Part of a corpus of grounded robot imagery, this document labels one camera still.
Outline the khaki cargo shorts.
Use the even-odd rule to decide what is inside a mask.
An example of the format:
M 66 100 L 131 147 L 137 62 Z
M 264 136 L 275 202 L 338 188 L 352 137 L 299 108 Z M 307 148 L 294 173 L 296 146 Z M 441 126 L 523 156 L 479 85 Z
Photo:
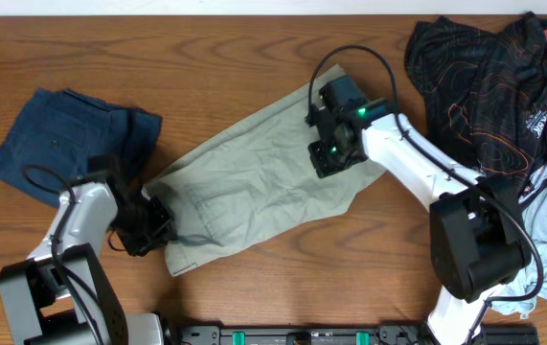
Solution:
M 346 213 L 385 170 L 366 161 L 319 178 L 305 124 L 302 86 L 177 159 L 145 187 L 173 211 L 177 237 L 165 249 L 178 276 L 267 241 L 302 223 Z

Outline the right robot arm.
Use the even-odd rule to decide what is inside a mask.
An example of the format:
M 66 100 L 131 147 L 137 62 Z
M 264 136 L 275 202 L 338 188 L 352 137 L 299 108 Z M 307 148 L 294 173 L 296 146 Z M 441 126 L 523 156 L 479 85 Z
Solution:
M 511 182 L 454 161 L 384 99 L 312 104 L 306 122 L 319 135 L 308 147 L 319 177 L 373 161 L 428 212 L 431 264 L 442 290 L 427 318 L 425 340 L 477 340 L 494 298 L 533 258 Z

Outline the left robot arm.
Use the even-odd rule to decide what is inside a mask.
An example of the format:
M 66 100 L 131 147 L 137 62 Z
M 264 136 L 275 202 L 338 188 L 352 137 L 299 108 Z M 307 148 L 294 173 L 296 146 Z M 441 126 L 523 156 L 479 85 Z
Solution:
M 118 214 L 101 182 L 59 197 L 47 234 L 26 260 L 0 271 L 0 297 L 15 344 L 166 344 L 153 312 L 127 314 L 99 261 Z

